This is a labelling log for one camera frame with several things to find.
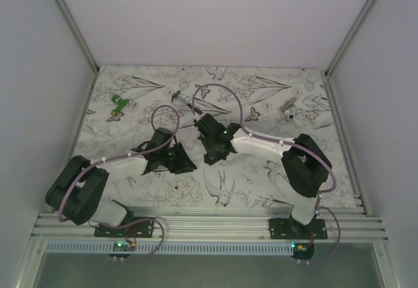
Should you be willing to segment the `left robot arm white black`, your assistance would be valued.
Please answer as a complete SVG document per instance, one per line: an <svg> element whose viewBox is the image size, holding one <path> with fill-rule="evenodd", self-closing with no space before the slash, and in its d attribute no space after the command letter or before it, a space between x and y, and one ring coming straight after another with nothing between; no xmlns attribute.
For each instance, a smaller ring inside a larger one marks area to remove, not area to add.
<svg viewBox="0 0 418 288"><path fill-rule="evenodd" d="M134 222L126 206L103 195L107 184L133 175L164 170L179 175L196 169L174 133L159 127L149 141L126 155L96 162L81 155L72 157L47 191L45 202L61 214L63 221L76 225L102 223L124 237L132 232Z"/></svg>

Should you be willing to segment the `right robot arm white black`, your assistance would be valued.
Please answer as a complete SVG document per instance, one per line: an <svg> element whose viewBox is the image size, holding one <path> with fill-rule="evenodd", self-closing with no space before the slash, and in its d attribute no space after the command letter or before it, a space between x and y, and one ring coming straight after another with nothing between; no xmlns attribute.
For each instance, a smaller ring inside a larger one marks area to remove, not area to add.
<svg viewBox="0 0 418 288"><path fill-rule="evenodd" d="M281 163L291 187L293 206L289 230L295 238L305 238L313 230L312 220L319 208L321 186L335 175L332 164L313 138L301 134L296 138L270 138L245 129L237 123L224 126L212 115L194 115L207 165L226 160L235 153L250 154Z"/></svg>

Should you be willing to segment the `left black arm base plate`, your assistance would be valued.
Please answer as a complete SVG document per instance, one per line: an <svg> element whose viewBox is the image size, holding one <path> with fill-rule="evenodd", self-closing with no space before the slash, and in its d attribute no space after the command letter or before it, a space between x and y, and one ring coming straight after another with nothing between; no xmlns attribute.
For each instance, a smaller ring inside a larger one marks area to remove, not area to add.
<svg viewBox="0 0 418 288"><path fill-rule="evenodd" d="M125 218L116 228L103 224L95 227L94 237L97 238L151 238L153 234L153 221L141 221L133 224L141 217Z"/></svg>

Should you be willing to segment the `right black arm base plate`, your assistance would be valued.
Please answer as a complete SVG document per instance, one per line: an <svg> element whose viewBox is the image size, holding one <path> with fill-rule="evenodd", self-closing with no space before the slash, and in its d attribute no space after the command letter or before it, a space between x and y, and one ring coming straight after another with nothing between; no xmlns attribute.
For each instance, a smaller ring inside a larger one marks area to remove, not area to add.
<svg viewBox="0 0 418 288"><path fill-rule="evenodd" d="M326 240L327 228L323 219L313 219L303 225L293 218L272 218L268 220L270 238L275 240Z"/></svg>

